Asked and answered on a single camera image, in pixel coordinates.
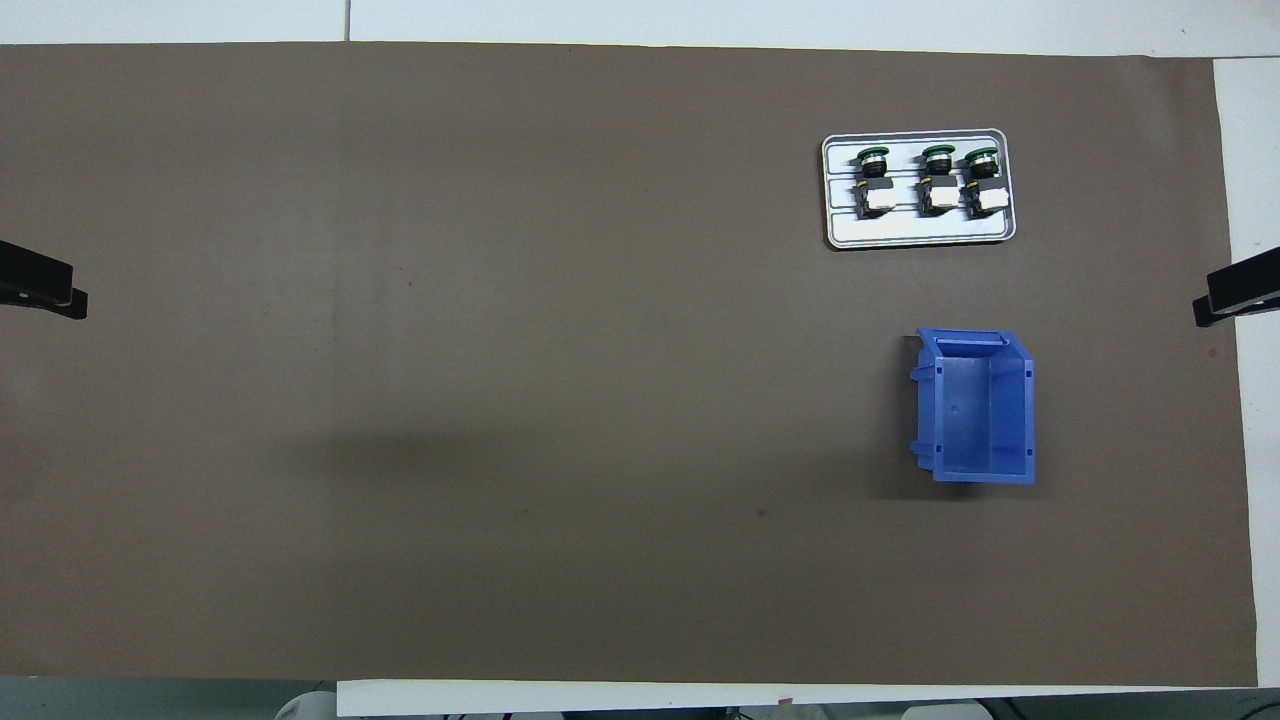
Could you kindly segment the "silver metal tray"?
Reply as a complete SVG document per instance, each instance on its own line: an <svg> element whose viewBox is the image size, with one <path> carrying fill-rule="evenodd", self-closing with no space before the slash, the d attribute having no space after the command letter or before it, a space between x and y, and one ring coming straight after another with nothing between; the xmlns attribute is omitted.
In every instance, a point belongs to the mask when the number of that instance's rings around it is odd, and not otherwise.
<svg viewBox="0 0 1280 720"><path fill-rule="evenodd" d="M960 179L968 152L984 147L1000 149L1004 174L1012 195L1012 205L987 218L972 218L963 196L957 209L940 217L923 217L919 211L916 186L922 177L922 151L937 143L955 146L952 174ZM897 206L876 219L859 215L855 183L860 170L858 154L863 149L888 146L888 173L893 179ZM900 249L964 243L1000 243L1010 240L1016 229L1012 181L1010 178L1009 138L996 128L936 129L905 132L865 132L831 135L820 146L824 183L827 241L833 249Z"/></svg>

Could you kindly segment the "green push button switch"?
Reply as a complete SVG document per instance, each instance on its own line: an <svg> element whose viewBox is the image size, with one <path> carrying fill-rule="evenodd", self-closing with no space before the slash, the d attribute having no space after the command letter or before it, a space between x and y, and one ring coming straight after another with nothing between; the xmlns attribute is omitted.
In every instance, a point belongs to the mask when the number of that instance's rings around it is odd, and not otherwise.
<svg viewBox="0 0 1280 720"><path fill-rule="evenodd" d="M972 218L992 217L1011 208L1012 195L997 146L984 146L968 152L963 169L965 178L963 196Z"/></svg>
<svg viewBox="0 0 1280 720"><path fill-rule="evenodd" d="M863 219L881 218L897 206L895 183L887 176L888 155L888 146L873 146L858 154L860 176L855 190L858 211Z"/></svg>
<svg viewBox="0 0 1280 720"><path fill-rule="evenodd" d="M951 143L932 145L922 151L922 177L916 190L923 217L940 217L961 204L960 179L952 174L955 151Z"/></svg>

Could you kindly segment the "brown table mat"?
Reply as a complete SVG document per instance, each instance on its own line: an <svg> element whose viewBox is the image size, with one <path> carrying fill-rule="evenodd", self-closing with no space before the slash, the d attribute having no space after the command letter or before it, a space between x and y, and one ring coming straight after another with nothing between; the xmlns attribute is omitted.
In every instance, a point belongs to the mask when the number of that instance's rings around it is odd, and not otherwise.
<svg viewBox="0 0 1280 720"><path fill-rule="evenodd" d="M833 249L831 135L1001 129L1000 243ZM0 674L1253 685L1213 68L0 46ZM916 465L1014 333L1036 483Z"/></svg>

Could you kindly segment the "white rounded object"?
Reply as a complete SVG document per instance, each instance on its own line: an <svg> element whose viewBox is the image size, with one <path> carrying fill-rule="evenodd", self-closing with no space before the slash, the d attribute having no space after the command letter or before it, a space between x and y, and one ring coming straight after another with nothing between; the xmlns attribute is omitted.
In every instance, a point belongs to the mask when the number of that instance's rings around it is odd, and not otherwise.
<svg viewBox="0 0 1280 720"><path fill-rule="evenodd" d="M287 702L273 720L339 720L337 693L310 691Z"/></svg>

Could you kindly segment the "blue plastic storage bin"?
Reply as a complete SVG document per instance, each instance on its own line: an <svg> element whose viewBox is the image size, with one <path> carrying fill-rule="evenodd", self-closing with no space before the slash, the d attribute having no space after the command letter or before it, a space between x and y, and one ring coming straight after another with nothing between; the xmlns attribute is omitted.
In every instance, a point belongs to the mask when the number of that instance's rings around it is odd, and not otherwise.
<svg viewBox="0 0 1280 720"><path fill-rule="evenodd" d="M1036 483L1036 366L1009 331L922 327L916 465L948 484Z"/></svg>

